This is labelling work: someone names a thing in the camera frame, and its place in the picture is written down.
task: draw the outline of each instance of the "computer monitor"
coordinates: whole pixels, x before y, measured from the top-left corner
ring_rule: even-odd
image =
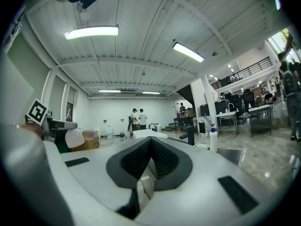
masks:
[[[220,102],[215,102],[215,109],[216,109],[216,114],[218,115],[219,113],[226,113],[227,109],[227,103],[225,100],[220,101]]]
[[[201,105],[199,108],[201,110],[201,116],[208,116],[208,115],[210,115],[208,104]]]

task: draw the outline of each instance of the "railing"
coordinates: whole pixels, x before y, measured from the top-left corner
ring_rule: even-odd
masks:
[[[211,86],[214,88],[214,89],[219,89],[221,87],[224,87],[224,86],[227,86],[227,85],[230,85],[234,82],[237,82],[239,80],[242,80],[243,78],[245,77],[248,77],[252,74],[255,74],[257,73],[258,71],[260,70],[264,70],[270,66],[272,66],[273,64],[271,63],[269,57],[266,57],[264,58],[263,60],[247,67],[246,69],[243,69],[241,71],[238,71],[230,76],[227,76],[226,78],[224,79],[221,79],[215,83],[212,83]]]

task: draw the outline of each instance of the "ceiling beam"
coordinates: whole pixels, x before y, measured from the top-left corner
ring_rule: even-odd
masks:
[[[31,6],[28,8],[28,14],[31,14],[38,8],[42,7],[43,5],[47,4],[50,0],[34,0],[31,4]],[[186,0],[173,0],[174,2],[182,5],[184,8],[186,8],[188,11],[193,13],[195,16],[197,16],[203,23],[207,25],[209,29],[217,36],[217,38],[221,41],[222,45],[225,47],[227,52],[232,55],[232,51],[229,48],[227,42],[222,37],[220,32],[217,30],[217,28],[213,25],[213,23],[204,15],[202,14],[195,6],[193,6],[191,3],[189,3]]]
[[[116,58],[116,57],[97,57],[99,63],[124,63],[124,64],[131,64],[136,66],[142,66],[142,67],[150,67],[153,69],[160,69],[160,70],[166,70],[168,72],[173,72],[177,74],[181,74],[187,77],[196,78],[197,76],[193,73],[187,72],[182,69],[177,69],[174,67],[170,67],[167,65],[157,64],[153,62],[138,60],[138,59],[131,59],[131,58]],[[66,67],[66,66],[73,66],[78,65],[81,63],[95,63],[95,59],[92,57],[86,57],[86,58],[74,58],[74,59],[67,59],[60,63],[59,67]]]
[[[142,84],[122,84],[122,83],[107,83],[108,89],[115,89],[115,88],[126,88],[126,89],[141,89],[141,90],[150,90],[150,91],[171,91],[174,90],[175,87],[167,87],[165,86],[158,86],[158,85],[142,85]],[[81,86],[86,89],[102,89],[106,88],[104,83],[82,83]]]

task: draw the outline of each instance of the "marble floor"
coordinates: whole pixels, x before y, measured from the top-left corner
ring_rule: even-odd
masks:
[[[184,132],[164,131],[168,137],[179,139]],[[218,148],[241,150],[238,166],[261,181],[272,194],[291,182],[292,155],[301,158],[301,143],[290,140],[290,129],[272,130],[272,134],[261,133],[250,137],[249,133],[220,134]],[[100,147],[122,143],[119,137],[100,139]],[[209,144],[209,138],[195,134],[195,143]]]

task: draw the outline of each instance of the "spray bottle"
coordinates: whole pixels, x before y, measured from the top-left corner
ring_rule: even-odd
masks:
[[[211,124],[211,131],[209,133],[209,135],[210,135],[210,151],[217,152],[217,132],[213,126],[214,126],[214,124]]]

